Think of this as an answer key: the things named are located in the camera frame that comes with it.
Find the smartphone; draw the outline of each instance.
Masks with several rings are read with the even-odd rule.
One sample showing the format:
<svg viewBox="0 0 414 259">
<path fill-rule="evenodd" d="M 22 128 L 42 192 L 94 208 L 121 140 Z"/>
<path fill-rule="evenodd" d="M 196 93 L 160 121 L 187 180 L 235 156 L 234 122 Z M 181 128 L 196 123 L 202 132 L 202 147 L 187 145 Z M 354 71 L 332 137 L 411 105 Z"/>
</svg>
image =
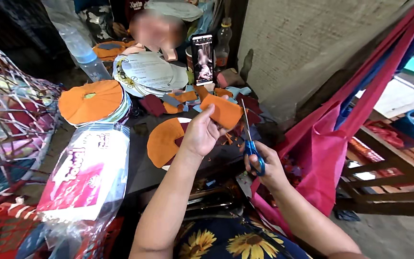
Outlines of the smartphone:
<svg viewBox="0 0 414 259">
<path fill-rule="evenodd" d="M 194 81 L 197 86 L 213 83 L 213 49 L 211 34 L 191 37 Z"/>
</svg>

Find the clear plastic bag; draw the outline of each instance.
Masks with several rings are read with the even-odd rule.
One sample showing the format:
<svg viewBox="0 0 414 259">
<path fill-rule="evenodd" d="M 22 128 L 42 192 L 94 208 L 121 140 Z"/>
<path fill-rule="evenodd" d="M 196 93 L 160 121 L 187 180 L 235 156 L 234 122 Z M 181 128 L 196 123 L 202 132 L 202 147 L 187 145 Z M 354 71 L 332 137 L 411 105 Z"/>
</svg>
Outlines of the clear plastic bag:
<svg viewBox="0 0 414 259">
<path fill-rule="evenodd" d="M 129 128 L 121 124 L 96 122 L 75 131 L 37 207 L 50 231 L 51 258 L 100 258 L 96 247 L 126 193 L 128 151 Z"/>
</svg>

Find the blue scissors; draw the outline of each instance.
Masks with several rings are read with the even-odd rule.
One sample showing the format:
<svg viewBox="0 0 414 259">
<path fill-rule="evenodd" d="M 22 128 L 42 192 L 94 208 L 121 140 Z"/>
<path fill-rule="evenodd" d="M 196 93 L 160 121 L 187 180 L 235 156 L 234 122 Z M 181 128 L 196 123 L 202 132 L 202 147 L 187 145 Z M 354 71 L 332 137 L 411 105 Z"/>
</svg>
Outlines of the blue scissors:
<svg viewBox="0 0 414 259">
<path fill-rule="evenodd" d="M 261 172 L 259 172 L 256 168 L 255 168 L 255 171 L 257 172 L 257 176 L 263 176 L 265 175 L 265 161 L 258 153 L 257 148 L 255 147 L 255 143 L 252 140 L 252 136 L 250 135 L 250 127 L 248 126 L 247 111 L 245 110 L 243 99 L 241 99 L 241 106 L 242 106 L 242 111 L 243 111 L 242 119 L 244 121 L 245 136 L 247 138 L 245 140 L 244 156 L 247 154 L 249 156 L 256 155 L 258 157 L 258 162 L 260 162 Z"/>
</svg>

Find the scissor handle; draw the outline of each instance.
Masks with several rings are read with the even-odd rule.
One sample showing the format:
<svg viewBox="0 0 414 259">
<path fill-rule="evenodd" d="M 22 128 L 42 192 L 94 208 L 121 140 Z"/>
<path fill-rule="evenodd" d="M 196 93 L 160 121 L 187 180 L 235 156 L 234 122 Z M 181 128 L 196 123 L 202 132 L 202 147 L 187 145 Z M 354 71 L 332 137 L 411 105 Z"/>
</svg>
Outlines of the scissor handle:
<svg viewBox="0 0 414 259">
<path fill-rule="evenodd" d="M 257 148 L 255 147 L 255 143 L 253 141 L 249 141 L 249 140 L 245 141 L 244 154 L 247 154 L 249 156 L 256 155 L 258 157 L 258 162 L 260 162 L 261 172 L 259 172 L 251 163 L 250 163 L 250 166 L 255 168 L 257 172 L 257 176 L 265 175 L 265 161 L 263 160 L 263 158 L 261 158 L 260 154 L 258 154 Z"/>
</svg>

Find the pink bag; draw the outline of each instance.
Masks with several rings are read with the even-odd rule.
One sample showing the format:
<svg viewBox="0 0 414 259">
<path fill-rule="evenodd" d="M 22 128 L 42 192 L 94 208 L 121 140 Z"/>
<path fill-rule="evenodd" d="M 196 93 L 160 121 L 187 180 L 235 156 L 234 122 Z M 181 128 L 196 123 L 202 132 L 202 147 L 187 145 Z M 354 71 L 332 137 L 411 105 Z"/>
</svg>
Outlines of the pink bag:
<svg viewBox="0 0 414 259">
<path fill-rule="evenodd" d="M 368 119 L 413 38 L 414 7 L 381 42 L 354 76 L 328 102 L 291 128 L 285 134 L 286 140 L 275 147 L 281 159 L 288 153 L 302 167 L 303 179 L 296 190 L 326 216 L 330 214 L 335 204 L 335 188 L 345 162 L 348 140 Z M 340 104 L 397 39 L 399 41 L 391 55 L 368 85 L 351 114 L 338 130 L 334 130 Z M 281 227 L 287 235 L 291 236 L 279 209 L 271 207 L 256 193 L 259 185 L 257 178 L 252 183 L 251 203 L 262 218 Z"/>
</svg>

